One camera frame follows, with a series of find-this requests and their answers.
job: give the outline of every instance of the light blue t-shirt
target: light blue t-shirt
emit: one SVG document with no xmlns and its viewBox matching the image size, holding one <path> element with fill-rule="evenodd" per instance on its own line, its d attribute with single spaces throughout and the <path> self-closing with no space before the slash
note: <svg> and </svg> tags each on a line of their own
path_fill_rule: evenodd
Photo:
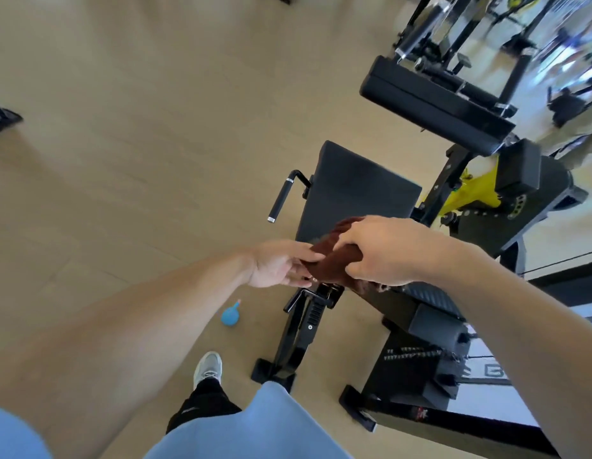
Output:
<svg viewBox="0 0 592 459">
<path fill-rule="evenodd" d="M 0 409 L 0 459 L 51 459 L 40 435 Z M 145 459 L 327 458 L 350 456 L 274 382 L 265 383 L 243 412 L 205 417 L 164 436 Z"/>
</svg>

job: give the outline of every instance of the shoe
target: shoe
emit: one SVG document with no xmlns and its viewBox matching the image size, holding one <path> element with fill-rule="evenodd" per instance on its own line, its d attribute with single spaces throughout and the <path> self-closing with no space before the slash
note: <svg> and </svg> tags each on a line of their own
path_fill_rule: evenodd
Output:
<svg viewBox="0 0 592 459">
<path fill-rule="evenodd" d="M 221 384 L 221 373 L 221 357 L 215 351 L 209 351 L 200 359 L 194 371 L 194 390 L 206 378 L 215 378 Z"/>
</svg>

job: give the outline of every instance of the hand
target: hand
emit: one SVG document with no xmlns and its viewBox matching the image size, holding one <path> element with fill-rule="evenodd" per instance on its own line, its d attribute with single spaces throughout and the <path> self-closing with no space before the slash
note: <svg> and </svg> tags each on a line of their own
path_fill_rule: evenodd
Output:
<svg viewBox="0 0 592 459">
<path fill-rule="evenodd" d="M 451 261 L 447 246 L 455 241 L 411 219 L 367 216 L 341 234 L 334 249 L 355 244 L 362 251 L 362 261 L 345 268 L 351 277 L 398 286 L 430 282 Z"/>
<path fill-rule="evenodd" d="M 325 257 L 311 251 L 311 246 L 293 240 L 272 240 L 254 246 L 249 250 L 252 272 L 247 283 L 256 288 L 279 284 L 311 286 L 311 275 L 300 260 L 317 262 Z"/>
</svg>

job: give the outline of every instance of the forearm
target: forearm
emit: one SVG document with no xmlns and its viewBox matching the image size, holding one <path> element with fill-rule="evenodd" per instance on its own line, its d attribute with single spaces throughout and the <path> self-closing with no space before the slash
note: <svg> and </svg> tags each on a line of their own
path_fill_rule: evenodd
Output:
<svg viewBox="0 0 592 459">
<path fill-rule="evenodd" d="M 563 457 L 592 457 L 592 325 L 479 248 L 432 278 L 483 337 Z"/>
<path fill-rule="evenodd" d="M 239 254 L 198 262 L 15 347 L 0 356 L 0 406 L 29 422 L 58 459 L 98 456 L 175 372 L 250 266 Z"/>
</svg>

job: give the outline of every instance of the person's left hand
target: person's left hand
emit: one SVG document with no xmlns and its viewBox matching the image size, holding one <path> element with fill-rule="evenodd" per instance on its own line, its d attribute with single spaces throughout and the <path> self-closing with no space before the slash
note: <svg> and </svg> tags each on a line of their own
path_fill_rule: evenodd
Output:
<svg viewBox="0 0 592 459">
<path fill-rule="evenodd" d="M 256 288 L 272 285 L 290 285 L 307 288 L 311 275 L 300 263 L 321 261 L 325 256 L 314 253 L 311 244 L 293 240 L 271 240 L 251 248 L 252 272 L 247 284 Z"/>
</svg>

